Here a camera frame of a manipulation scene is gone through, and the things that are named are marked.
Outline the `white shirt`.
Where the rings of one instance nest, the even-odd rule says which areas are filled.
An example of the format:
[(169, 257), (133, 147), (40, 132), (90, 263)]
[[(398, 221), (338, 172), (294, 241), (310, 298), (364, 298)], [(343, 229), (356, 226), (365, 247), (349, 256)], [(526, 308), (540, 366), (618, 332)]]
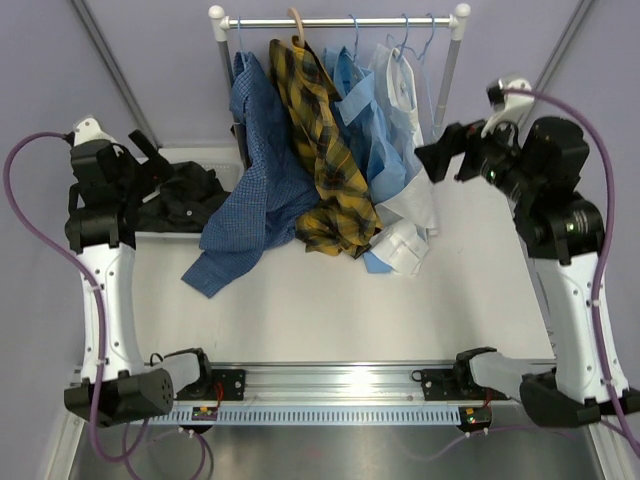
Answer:
[(369, 68), (375, 74), (375, 99), (399, 154), (404, 176), (385, 192), (376, 210), (384, 229), (364, 255), (371, 274), (419, 273), (431, 238), (438, 234), (434, 186), (415, 149), (424, 144), (413, 70), (398, 48), (379, 44)]

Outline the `blue hanger of white shirt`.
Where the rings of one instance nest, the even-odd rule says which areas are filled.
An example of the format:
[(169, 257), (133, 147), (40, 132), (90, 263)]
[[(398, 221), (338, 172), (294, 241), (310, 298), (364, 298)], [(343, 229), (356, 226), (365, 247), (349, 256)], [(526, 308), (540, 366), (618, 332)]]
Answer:
[(408, 37), (409, 37), (409, 30), (410, 30), (410, 20), (407, 14), (403, 13), (402, 17), (404, 19), (404, 38), (401, 42), (399, 42), (395, 47), (394, 47), (394, 58), (396, 60), (397, 63), (399, 63), (404, 56), (404, 50), (406, 48), (406, 44), (408, 41)]

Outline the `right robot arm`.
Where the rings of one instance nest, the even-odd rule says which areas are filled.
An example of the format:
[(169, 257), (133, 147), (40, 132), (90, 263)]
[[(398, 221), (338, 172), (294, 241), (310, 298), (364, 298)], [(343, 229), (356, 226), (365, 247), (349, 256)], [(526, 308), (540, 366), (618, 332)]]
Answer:
[(520, 142), (511, 121), (499, 122), (490, 133), (484, 126), (451, 124), (437, 142), (414, 152), (434, 183), (461, 155), (456, 181), (482, 178), (513, 203), (516, 232), (549, 310), (556, 364), (545, 369), (493, 347), (467, 350), (452, 368), (455, 390), (465, 397), (499, 393), (547, 428), (578, 428), (616, 412), (638, 412), (639, 392), (621, 371), (608, 326), (593, 324), (592, 310), (605, 308), (604, 287), (594, 279), (605, 226), (598, 208), (576, 190), (589, 155), (582, 129), (546, 116)]

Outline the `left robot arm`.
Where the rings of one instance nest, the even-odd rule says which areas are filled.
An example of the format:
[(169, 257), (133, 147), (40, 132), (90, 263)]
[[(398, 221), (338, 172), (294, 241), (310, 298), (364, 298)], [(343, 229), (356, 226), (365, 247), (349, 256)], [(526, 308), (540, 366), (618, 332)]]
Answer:
[(100, 427), (164, 415), (171, 378), (142, 358), (132, 299), (135, 215), (154, 179), (99, 128), (75, 129), (70, 161), (65, 235), (82, 265), (85, 346), (80, 383), (65, 390), (64, 405)]

